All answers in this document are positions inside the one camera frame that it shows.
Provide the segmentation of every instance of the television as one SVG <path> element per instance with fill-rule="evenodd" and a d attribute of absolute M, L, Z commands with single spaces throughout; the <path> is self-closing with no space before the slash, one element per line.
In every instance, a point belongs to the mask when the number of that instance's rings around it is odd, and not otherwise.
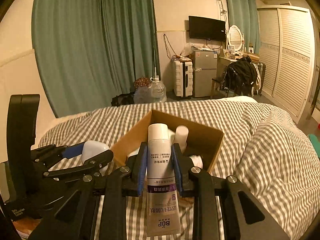
<path fill-rule="evenodd" d="M 198 16 L 189 16 L 189 38 L 225 41 L 226 22 Z"/>

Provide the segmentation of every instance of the curtain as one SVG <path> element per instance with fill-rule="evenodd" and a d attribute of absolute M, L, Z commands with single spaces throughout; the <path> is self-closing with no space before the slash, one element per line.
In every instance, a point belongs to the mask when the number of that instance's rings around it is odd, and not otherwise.
<path fill-rule="evenodd" d="M 32 44 L 56 117 L 110 106 L 158 65 L 152 0 L 34 0 Z"/>
<path fill-rule="evenodd" d="M 159 66 L 153 0 L 98 1 L 112 79 L 129 93 L 136 79 L 153 76 Z"/>
<path fill-rule="evenodd" d="M 237 25 L 244 34 L 244 46 L 252 43 L 254 52 L 259 54 L 260 33 L 256 0 L 227 0 L 229 24 Z"/>

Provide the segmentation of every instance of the bop logo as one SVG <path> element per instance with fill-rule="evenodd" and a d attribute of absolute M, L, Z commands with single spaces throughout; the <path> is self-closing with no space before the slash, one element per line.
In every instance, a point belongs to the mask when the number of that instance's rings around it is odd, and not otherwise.
<path fill-rule="evenodd" d="M 160 221 L 160 223 L 158 224 L 158 227 L 165 228 L 165 226 L 169 226 L 169 225 L 170 225 L 170 221 Z"/>

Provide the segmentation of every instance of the white mirror frame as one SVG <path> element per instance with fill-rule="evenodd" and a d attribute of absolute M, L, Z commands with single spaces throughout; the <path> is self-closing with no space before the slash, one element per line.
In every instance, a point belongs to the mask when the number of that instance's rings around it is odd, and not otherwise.
<path fill-rule="evenodd" d="M 232 30 L 231 28 L 233 28 L 233 29 L 235 29 L 236 31 L 238 31 L 238 33 L 239 33 L 239 35 L 240 35 L 240 37 L 241 37 L 241 44 L 240 44 L 240 46 L 239 46 L 238 48 L 235 48 L 235 51 L 239 51 L 239 50 L 242 48 L 242 46 L 243 46 L 243 44 L 242 44 L 242 42 L 243 42 L 242 33 L 241 33 L 240 29 L 238 28 L 238 26 L 232 25 L 232 26 L 229 28 L 229 31 L 228 31 L 228 44 L 229 44 L 229 45 L 234 46 L 234 45 L 231 44 L 231 42 L 230 42 L 230 30 Z"/>

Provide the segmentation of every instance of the white louvered wardrobe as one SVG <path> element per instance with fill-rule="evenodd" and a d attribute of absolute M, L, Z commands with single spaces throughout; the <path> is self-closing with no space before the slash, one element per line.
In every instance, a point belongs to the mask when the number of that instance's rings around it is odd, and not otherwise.
<path fill-rule="evenodd" d="M 295 6 L 258 8 L 260 61 L 266 64 L 262 95 L 298 122 L 309 95 L 315 63 L 310 11 Z"/>

